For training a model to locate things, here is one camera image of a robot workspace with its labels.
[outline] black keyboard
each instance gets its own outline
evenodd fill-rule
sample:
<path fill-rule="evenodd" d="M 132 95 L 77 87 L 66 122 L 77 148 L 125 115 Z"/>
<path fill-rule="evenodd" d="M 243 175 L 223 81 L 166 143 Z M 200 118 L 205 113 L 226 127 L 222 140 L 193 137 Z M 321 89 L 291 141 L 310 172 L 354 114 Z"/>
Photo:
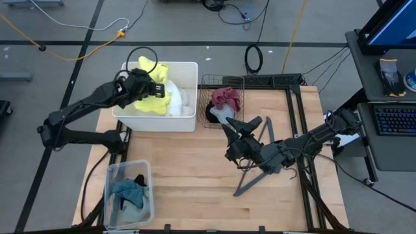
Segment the black keyboard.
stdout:
<path fill-rule="evenodd" d="M 416 105 L 373 105 L 379 135 L 415 136 Z"/>

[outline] wooden tabletop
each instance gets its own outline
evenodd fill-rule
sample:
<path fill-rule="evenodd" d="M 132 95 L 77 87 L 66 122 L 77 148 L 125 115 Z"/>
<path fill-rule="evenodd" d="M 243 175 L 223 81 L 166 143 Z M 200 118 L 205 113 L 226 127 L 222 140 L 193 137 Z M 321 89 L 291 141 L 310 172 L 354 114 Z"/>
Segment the wooden tabletop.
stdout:
<path fill-rule="evenodd" d="M 302 101 L 308 129 L 323 124 L 322 108 L 317 89 L 303 86 Z M 296 98 L 293 98 L 298 129 L 300 121 Z M 272 120 L 276 140 L 292 137 L 286 94 L 282 90 L 246 90 L 244 96 L 244 121 L 261 116 Z M 97 131 L 115 129 L 116 119 L 111 110 L 102 110 Z M 256 136 L 262 125 L 254 132 Z M 267 131 L 262 141 L 269 143 Z M 155 219 L 141 229 L 218 229 L 268 231 L 306 231 L 304 205 L 298 177 L 290 179 L 294 172 L 282 170 L 266 176 L 240 197 L 233 197 L 242 172 L 229 162 L 224 154 L 227 140 L 219 129 L 204 129 L 196 123 L 192 133 L 133 132 L 127 160 L 146 159 L 151 164 L 155 195 Z M 106 152 L 104 146 L 92 146 L 85 177 L 98 159 Z M 332 157 L 324 147 L 322 154 Z M 323 158 L 315 159 L 320 194 L 339 221 L 348 226 L 341 189 L 334 164 Z M 103 194 L 105 170 L 108 159 L 102 162 L 88 182 L 84 215 L 87 215 Z M 261 173 L 250 170 L 245 182 Z M 78 224 L 81 206 L 79 197 L 73 223 Z M 318 226 L 314 213 L 315 226 Z"/>

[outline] metal wire basket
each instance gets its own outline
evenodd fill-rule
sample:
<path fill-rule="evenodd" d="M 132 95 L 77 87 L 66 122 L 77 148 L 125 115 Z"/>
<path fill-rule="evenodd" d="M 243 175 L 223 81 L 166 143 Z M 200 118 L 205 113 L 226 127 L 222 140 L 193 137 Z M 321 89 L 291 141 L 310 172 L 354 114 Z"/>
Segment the metal wire basket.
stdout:
<path fill-rule="evenodd" d="M 240 111 L 234 114 L 234 119 L 244 121 L 244 77 L 229 75 L 211 75 L 202 77 L 198 96 L 198 121 L 210 129 L 221 129 L 221 123 L 211 123 L 205 116 L 205 109 L 212 100 L 212 94 L 217 88 L 232 87 L 239 93 Z"/>

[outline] concrete floor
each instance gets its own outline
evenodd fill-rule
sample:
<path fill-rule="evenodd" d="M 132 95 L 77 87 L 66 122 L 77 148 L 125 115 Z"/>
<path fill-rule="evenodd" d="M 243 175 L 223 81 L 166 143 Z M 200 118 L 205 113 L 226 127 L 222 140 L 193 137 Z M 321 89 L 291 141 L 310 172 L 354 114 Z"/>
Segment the concrete floor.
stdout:
<path fill-rule="evenodd" d="M 71 0 L 66 1 L 65 7 L 47 7 L 45 10 L 63 23 L 89 25 L 101 1 Z M 103 1 L 96 27 L 106 26 L 119 17 L 135 19 L 144 2 Z M 256 41 L 261 20 L 252 23 L 249 31 L 244 31 L 240 25 L 223 24 L 216 13 L 191 2 L 171 0 L 171 3 L 162 4 L 156 0 L 149 1 L 143 18 L 120 41 L 152 42 L 159 60 L 197 62 L 200 77 L 206 73 L 245 74 L 245 46 L 238 46 L 237 43 Z M 230 2 L 239 5 L 250 18 L 263 9 L 266 0 Z M 302 2 L 270 1 L 261 41 L 289 42 Z M 364 26 L 377 8 L 375 0 L 310 0 L 295 42 L 326 42 L 329 47 L 294 47 L 285 73 L 306 72 L 336 53 L 340 48 L 334 43 L 345 42 L 345 31 Z M 86 37 L 86 30 L 61 27 L 37 9 L 0 5 L 0 13 L 33 39 L 46 41 L 47 45 L 59 43 L 60 46 L 49 45 L 47 49 L 65 57 L 77 57 Z M 241 19 L 232 9 L 222 13 L 229 21 Z M 120 22 L 107 31 L 94 32 L 91 41 L 110 40 L 123 24 Z M 42 124 L 49 112 L 59 108 L 68 81 L 74 74 L 75 63 L 50 57 L 34 46 L 22 45 L 19 41 L 24 38 L 4 21 L 0 21 L 0 29 L 4 32 L 0 34 L 0 71 L 34 74 L 31 83 L 0 83 L 0 99 L 11 101 L 14 108 L 14 114 L 6 121 L 0 136 L 0 185 L 4 190 L 7 189 L 0 193 L 0 233 L 6 233 L 15 230 L 44 151 L 36 127 Z M 189 42 L 200 42 L 200 45 L 190 46 Z M 95 47 L 88 46 L 87 52 Z M 70 103 L 89 95 L 96 86 L 110 81 L 132 48 L 112 45 L 85 59 Z M 261 49 L 265 61 L 260 74 L 280 73 L 287 48 L 277 45 Z M 255 66 L 257 61 L 254 54 L 250 55 L 250 60 Z M 325 85 L 336 65 L 338 62 L 316 83 L 319 89 Z M 306 75 L 308 83 L 313 83 L 326 66 Z M 320 94 L 322 108 L 336 109 L 360 88 L 354 61 L 348 57 Z M 98 112 L 94 112 L 70 127 L 93 131 L 97 119 Z M 71 225 L 89 151 L 90 146 L 68 145 L 61 152 L 52 153 L 25 231 Z M 351 157 L 360 153 L 363 153 L 363 148 L 356 142 L 340 155 L 339 161 L 353 175 L 364 178 L 367 177 L 364 160 Z M 416 207 L 416 173 L 378 172 L 378 175 L 380 182 L 375 186 L 377 189 Z M 377 233 L 416 233 L 413 222 L 416 220 L 415 213 L 373 193 L 342 173 L 339 174 L 339 181 L 352 228 Z"/>

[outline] monitor screen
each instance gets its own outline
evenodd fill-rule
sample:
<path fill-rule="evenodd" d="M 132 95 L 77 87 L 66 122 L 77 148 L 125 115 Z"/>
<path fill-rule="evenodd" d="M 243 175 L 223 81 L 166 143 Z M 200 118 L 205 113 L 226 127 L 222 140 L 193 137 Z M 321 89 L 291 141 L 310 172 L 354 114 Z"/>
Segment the monitor screen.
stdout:
<path fill-rule="evenodd" d="M 416 47 L 416 0 L 407 0 L 369 40 L 371 46 Z"/>

